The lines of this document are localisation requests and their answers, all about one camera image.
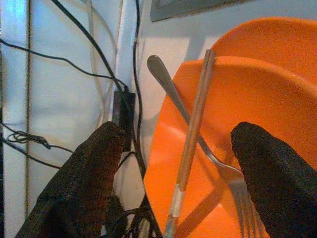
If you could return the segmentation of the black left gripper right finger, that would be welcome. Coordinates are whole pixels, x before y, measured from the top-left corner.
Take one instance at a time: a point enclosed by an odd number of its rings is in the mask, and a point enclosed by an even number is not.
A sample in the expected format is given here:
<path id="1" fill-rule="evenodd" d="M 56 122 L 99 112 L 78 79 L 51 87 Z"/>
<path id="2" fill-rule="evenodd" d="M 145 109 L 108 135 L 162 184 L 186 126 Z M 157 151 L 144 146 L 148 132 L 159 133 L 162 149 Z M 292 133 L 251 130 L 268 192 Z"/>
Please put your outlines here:
<path id="1" fill-rule="evenodd" d="M 230 133 L 232 150 L 272 238 L 317 236 L 317 172 L 288 143 L 249 122 Z"/>

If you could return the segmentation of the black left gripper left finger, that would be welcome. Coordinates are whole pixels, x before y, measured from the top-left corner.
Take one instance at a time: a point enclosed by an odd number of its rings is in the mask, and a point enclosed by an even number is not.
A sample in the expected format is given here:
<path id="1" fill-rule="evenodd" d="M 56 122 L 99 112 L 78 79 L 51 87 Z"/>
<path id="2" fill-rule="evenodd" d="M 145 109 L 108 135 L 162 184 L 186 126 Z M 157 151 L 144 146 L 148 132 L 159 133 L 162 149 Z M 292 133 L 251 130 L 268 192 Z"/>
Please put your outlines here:
<path id="1" fill-rule="evenodd" d="M 99 238 L 125 132 L 108 121 L 80 144 L 37 198 L 18 238 Z"/>

